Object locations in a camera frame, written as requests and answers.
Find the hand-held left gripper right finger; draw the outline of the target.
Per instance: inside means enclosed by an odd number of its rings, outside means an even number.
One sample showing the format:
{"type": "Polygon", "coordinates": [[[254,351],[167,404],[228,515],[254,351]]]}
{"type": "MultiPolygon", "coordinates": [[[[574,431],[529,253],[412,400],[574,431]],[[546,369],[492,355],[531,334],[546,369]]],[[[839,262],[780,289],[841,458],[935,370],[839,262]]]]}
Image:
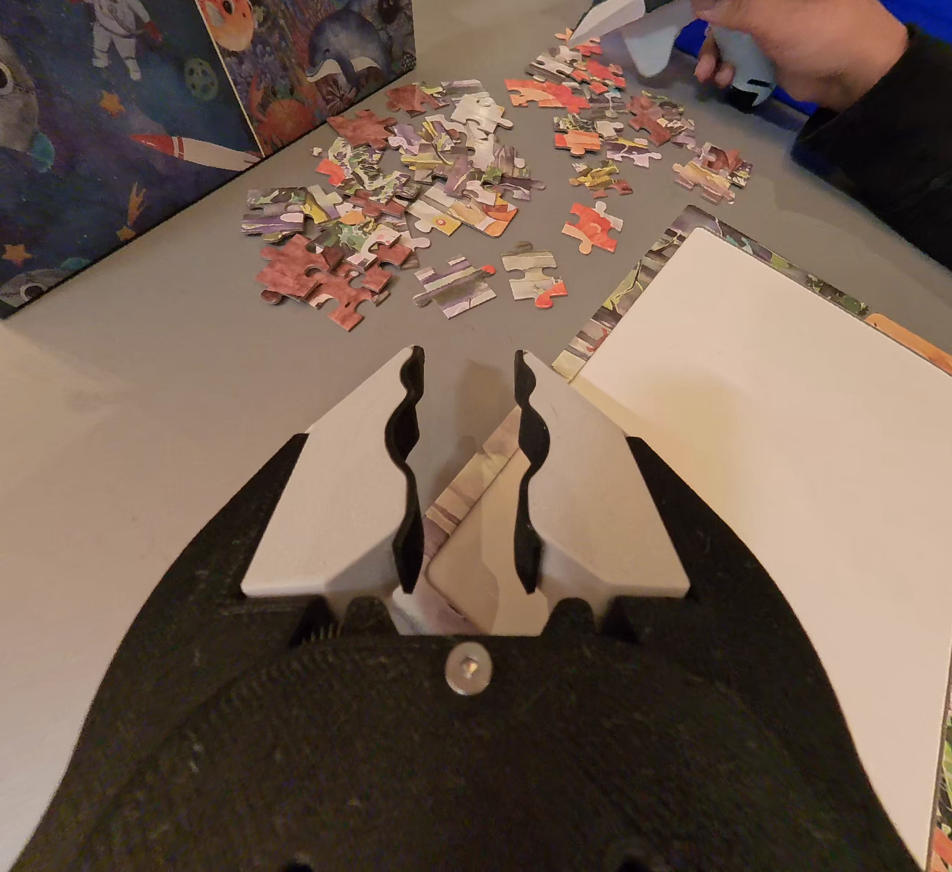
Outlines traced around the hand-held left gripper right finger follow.
{"type": "Polygon", "coordinates": [[[549,603],[682,599],[689,580],[624,430],[550,366],[514,358],[528,461],[514,522],[517,576],[549,603]]]}

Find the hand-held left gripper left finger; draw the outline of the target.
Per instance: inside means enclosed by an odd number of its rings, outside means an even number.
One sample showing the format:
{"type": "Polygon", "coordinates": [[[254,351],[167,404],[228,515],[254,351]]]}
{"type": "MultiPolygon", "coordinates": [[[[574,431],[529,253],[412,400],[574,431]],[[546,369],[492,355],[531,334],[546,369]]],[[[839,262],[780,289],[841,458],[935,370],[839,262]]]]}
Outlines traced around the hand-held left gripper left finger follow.
{"type": "Polygon", "coordinates": [[[424,534],[409,456],[423,377],[422,347],[405,347],[305,431],[242,580],[247,598],[347,606],[414,591],[424,534]]]}

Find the jigsaw puzzle frame board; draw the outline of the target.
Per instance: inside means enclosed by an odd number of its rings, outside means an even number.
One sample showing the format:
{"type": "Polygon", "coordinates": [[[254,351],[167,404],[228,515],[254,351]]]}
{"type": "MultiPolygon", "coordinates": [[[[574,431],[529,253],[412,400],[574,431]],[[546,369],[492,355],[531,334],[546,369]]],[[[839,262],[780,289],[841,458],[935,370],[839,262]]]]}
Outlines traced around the jigsaw puzzle frame board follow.
{"type": "MultiPolygon", "coordinates": [[[[551,367],[621,427],[683,598],[635,636],[727,684],[837,802],[850,858],[950,870],[950,358],[686,206],[551,367]]],[[[423,518],[414,632],[535,635],[517,406],[423,518]]]]}

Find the pile of jigsaw puzzle pieces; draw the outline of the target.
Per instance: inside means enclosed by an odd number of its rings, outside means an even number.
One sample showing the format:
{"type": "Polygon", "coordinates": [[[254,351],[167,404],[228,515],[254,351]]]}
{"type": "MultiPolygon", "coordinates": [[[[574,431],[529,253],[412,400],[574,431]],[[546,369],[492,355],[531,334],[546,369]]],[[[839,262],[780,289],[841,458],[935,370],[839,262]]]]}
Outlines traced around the pile of jigsaw puzzle pieces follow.
{"type": "MultiPolygon", "coordinates": [[[[626,97],[624,70],[602,59],[599,38],[575,45],[570,30],[555,38],[526,77],[507,79],[505,87],[514,108],[554,111],[553,144],[573,160],[569,194],[580,196],[561,232],[581,254],[616,251],[624,222],[605,199],[631,195],[625,164],[649,169],[664,145],[683,155],[672,166],[674,182],[713,204],[733,203],[749,184],[752,164],[737,149],[699,144],[684,105],[648,90],[626,97]]],[[[330,318],[351,331],[364,304],[388,297],[391,270],[411,267],[421,286],[414,303],[435,303],[446,318],[495,298],[491,263],[458,256],[438,270],[423,267],[419,253],[432,235],[463,227],[500,240],[544,191],[500,137],[512,128],[504,106],[480,80],[443,80],[389,89],[387,108],[418,124],[370,109],[331,120],[336,139],[327,151],[313,151],[328,188],[248,192],[242,232],[262,242],[255,280],[264,303],[331,304],[330,318]]]]}

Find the person's right forearm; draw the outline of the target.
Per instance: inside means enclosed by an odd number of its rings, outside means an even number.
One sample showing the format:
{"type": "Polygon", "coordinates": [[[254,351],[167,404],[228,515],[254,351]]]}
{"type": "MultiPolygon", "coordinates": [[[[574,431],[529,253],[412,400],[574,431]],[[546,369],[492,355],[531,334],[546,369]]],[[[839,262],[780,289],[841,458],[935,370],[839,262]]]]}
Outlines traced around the person's right forearm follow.
{"type": "Polygon", "coordinates": [[[951,47],[906,30],[886,75],[842,112],[818,108],[791,156],[950,270],[951,47]]]}

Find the person's right hand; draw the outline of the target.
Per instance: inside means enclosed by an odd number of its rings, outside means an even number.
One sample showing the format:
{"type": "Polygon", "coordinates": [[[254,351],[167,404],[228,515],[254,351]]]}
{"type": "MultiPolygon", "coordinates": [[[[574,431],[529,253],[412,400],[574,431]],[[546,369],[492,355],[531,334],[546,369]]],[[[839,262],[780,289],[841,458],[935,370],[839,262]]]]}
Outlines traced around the person's right hand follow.
{"type": "Polygon", "coordinates": [[[858,102],[898,62],[907,27],[879,0],[692,0],[708,34],[695,76],[727,88],[736,65],[714,28],[744,33],[772,62],[797,101],[840,112],[858,102]]]}

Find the illustrated cardboard puzzle box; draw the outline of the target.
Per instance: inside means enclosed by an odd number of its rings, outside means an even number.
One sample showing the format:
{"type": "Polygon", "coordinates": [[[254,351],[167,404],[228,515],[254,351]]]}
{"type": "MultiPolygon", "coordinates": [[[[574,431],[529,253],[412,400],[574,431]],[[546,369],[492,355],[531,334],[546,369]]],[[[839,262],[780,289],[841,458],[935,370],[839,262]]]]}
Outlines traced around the illustrated cardboard puzzle box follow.
{"type": "Polygon", "coordinates": [[[416,65],[411,0],[1,0],[1,312],[416,65]]]}

